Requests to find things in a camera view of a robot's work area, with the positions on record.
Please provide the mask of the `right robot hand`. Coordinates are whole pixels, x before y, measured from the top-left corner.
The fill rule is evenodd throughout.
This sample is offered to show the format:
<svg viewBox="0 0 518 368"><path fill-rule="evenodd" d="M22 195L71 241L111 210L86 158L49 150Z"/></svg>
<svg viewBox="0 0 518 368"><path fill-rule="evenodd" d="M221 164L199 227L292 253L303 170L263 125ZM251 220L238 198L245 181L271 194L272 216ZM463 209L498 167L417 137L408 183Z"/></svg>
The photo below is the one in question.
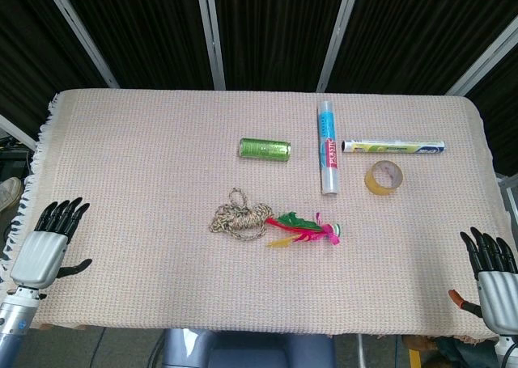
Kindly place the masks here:
<svg viewBox="0 0 518 368"><path fill-rule="evenodd" d="M518 337L518 263L507 242L493 238L472 226L462 231L473 277L478 289L478 303L462 298L455 290L448 296L463 311L482 319L499 336Z"/></svg>

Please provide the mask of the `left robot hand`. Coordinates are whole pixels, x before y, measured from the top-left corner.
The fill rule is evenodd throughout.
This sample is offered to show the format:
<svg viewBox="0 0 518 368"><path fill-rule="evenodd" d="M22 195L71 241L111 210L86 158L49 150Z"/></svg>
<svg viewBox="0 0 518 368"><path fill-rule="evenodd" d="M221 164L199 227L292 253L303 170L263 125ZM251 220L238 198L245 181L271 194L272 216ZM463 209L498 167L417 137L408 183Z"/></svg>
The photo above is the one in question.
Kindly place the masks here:
<svg viewBox="0 0 518 368"><path fill-rule="evenodd" d="M24 240L11 270L11 278L16 285L43 290L55 280L81 273L91 265L91 259L74 266L62 264L74 233L89 207L78 197L62 203L55 201L44 209L34 230Z"/></svg>

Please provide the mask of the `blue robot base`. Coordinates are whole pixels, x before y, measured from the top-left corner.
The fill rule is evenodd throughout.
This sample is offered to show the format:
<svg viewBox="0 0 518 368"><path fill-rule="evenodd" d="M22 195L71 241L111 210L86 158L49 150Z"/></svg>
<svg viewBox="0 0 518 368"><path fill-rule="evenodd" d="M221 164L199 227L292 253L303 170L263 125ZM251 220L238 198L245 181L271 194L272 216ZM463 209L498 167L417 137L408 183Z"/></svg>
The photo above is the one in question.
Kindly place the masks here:
<svg viewBox="0 0 518 368"><path fill-rule="evenodd" d="M337 368L331 337L321 334L165 332L161 368Z"/></svg>

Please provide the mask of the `colourful feather shuttlecock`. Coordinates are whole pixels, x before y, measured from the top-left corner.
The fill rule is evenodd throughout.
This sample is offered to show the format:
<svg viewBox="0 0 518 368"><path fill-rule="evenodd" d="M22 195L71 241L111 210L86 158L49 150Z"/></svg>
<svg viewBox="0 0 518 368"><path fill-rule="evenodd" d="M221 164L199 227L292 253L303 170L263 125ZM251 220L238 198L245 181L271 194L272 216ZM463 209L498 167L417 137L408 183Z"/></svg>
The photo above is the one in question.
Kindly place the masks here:
<svg viewBox="0 0 518 368"><path fill-rule="evenodd" d="M328 240L332 245L338 245L341 242L341 227L338 224L324 224L320 213L316 213L314 221L299 218L296 212L289 212L276 218L268 217L265 223L290 233L283 239L268 243L267 247L270 248L289 247L293 243L307 243L322 239Z"/></svg>

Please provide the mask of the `white shoe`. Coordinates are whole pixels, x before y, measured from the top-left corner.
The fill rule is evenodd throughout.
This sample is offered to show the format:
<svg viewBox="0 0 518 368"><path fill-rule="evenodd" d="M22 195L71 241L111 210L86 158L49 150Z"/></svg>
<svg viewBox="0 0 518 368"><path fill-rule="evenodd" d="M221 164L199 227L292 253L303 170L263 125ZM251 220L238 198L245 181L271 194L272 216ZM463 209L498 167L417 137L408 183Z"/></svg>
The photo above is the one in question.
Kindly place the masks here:
<svg viewBox="0 0 518 368"><path fill-rule="evenodd" d="M11 177L0 183L0 214L19 202L23 194L22 181Z"/></svg>

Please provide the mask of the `pink woven tablecloth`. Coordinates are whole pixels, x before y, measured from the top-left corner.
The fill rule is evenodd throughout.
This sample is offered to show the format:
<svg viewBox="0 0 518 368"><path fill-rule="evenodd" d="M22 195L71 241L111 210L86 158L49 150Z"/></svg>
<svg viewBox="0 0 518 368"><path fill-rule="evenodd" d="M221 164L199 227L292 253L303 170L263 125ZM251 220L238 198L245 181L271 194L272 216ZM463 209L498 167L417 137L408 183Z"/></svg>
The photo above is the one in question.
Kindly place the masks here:
<svg viewBox="0 0 518 368"><path fill-rule="evenodd" d="M321 192L317 113L333 105L338 193ZM453 96L84 89L49 105L32 175L0 259L0 301L23 241L53 201L90 205L34 326L209 328L340 335L487 338L448 297L478 292L462 231L508 242L511 222L482 119ZM287 162L241 158L241 138L291 144ZM344 153L345 140L444 142L438 154ZM371 193L364 176L388 160L402 185ZM341 227L290 235L265 223Z"/></svg>

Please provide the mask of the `yellow adhesive tape roll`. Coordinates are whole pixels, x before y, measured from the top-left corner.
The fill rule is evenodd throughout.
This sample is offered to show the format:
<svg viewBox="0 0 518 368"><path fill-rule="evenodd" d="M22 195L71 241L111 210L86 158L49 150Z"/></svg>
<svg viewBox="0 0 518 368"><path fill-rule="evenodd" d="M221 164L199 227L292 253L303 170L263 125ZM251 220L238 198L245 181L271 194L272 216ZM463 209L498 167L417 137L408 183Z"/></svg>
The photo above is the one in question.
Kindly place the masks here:
<svg viewBox="0 0 518 368"><path fill-rule="evenodd" d="M394 193L404 180L402 170L395 163L381 160L374 163L364 176L367 189L377 196Z"/></svg>

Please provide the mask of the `white yellow tube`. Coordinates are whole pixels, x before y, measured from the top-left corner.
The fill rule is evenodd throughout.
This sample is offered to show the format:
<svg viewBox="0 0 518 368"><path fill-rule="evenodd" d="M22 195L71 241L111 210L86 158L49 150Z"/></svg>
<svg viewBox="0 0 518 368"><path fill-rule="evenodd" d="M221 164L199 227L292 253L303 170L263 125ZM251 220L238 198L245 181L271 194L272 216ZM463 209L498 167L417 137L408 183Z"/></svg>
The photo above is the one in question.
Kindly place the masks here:
<svg viewBox="0 0 518 368"><path fill-rule="evenodd" d="M438 154L446 149L444 142L408 142L345 140L342 142L344 153L377 154Z"/></svg>

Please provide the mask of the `clear plastic wrap roll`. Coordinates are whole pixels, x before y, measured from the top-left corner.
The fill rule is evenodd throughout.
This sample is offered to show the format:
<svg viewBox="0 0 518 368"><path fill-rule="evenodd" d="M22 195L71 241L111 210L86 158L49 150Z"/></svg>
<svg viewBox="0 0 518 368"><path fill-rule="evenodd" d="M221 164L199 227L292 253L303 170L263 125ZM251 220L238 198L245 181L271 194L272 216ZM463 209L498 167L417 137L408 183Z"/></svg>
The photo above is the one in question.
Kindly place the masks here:
<svg viewBox="0 0 518 368"><path fill-rule="evenodd" d="M317 113L319 134L319 156L321 167L321 192L338 193L338 150L336 143L333 105L323 101L318 106Z"/></svg>

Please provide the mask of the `green drink can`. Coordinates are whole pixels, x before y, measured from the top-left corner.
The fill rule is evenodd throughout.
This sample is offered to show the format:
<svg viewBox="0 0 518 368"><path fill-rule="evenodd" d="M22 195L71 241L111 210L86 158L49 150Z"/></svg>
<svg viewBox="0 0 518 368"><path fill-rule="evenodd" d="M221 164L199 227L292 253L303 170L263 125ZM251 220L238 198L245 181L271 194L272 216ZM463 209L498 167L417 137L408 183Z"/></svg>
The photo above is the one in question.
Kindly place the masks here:
<svg viewBox="0 0 518 368"><path fill-rule="evenodd" d="M238 155L247 159L287 162L291 156L291 144L256 138L241 138Z"/></svg>

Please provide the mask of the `grey metal frame post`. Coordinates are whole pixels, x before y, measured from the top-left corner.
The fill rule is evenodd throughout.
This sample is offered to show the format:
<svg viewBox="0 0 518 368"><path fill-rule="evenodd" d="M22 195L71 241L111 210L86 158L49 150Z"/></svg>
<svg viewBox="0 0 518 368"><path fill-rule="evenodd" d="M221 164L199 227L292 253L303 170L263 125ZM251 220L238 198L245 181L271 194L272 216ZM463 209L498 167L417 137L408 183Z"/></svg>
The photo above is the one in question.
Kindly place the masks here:
<svg viewBox="0 0 518 368"><path fill-rule="evenodd" d="M316 85L316 93L324 93L328 87L329 79L333 72L333 68L355 6L355 1L356 0L341 0L333 32L329 40L325 60L321 68L321 74Z"/></svg>
<svg viewBox="0 0 518 368"><path fill-rule="evenodd" d="M0 129L14 137L17 141L21 142L28 149L32 151L36 150L36 141L1 114Z"/></svg>
<svg viewBox="0 0 518 368"><path fill-rule="evenodd" d="M216 91L225 91L226 79L223 67L216 2L215 0L198 0L198 3L213 86Z"/></svg>
<svg viewBox="0 0 518 368"><path fill-rule="evenodd" d="M465 96L518 45L518 14L500 32L476 61L446 91L445 95Z"/></svg>
<svg viewBox="0 0 518 368"><path fill-rule="evenodd" d="M70 0L52 1L67 22L86 54L89 56L92 64L97 69L106 85L109 88L119 89L120 84Z"/></svg>

